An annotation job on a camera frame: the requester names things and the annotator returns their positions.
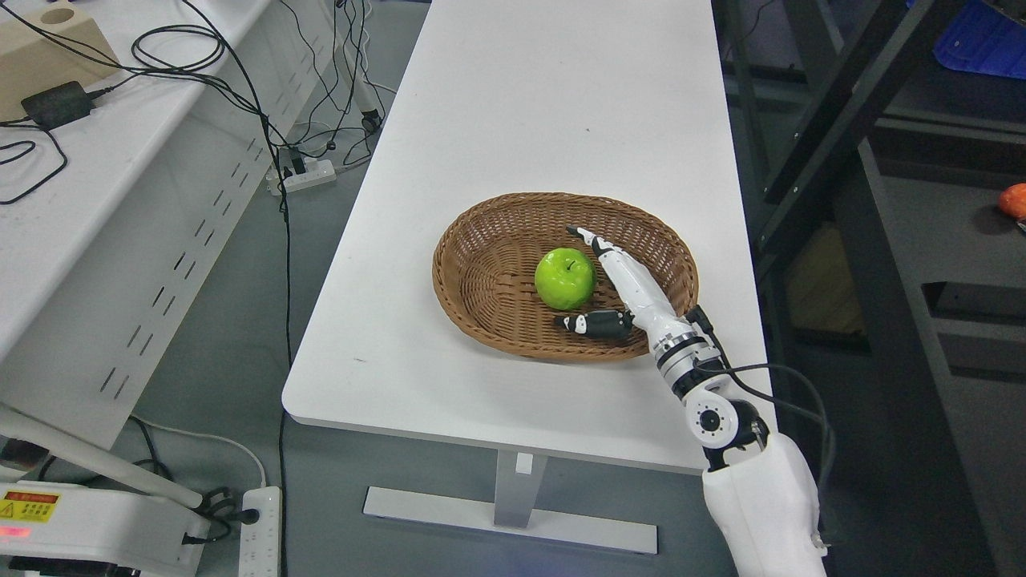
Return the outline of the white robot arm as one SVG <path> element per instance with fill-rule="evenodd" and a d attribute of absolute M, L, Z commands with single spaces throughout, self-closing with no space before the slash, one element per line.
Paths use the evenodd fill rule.
<path fill-rule="evenodd" d="M 700 307 L 671 318 L 652 341 L 652 356 L 685 410 L 702 446 L 709 514 L 725 537 L 740 576 L 824 576 L 818 488 L 805 456 L 770 430 L 725 364 Z"/>

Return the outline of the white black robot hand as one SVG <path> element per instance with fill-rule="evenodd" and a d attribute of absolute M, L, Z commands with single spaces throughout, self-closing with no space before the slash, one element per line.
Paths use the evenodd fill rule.
<path fill-rule="evenodd" d="M 701 349 L 711 346 L 695 325 L 678 317 L 648 268 L 634 256 L 585 228 L 567 226 L 567 231 L 590 245 L 624 303 L 625 311 L 608 309 L 555 317 L 555 325 L 585 337 L 625 336 L 630 328 L 641 329 L 648 336 L 648 347 L 659 368 L 673 364 L 678 355 L 698 354 Z"/>

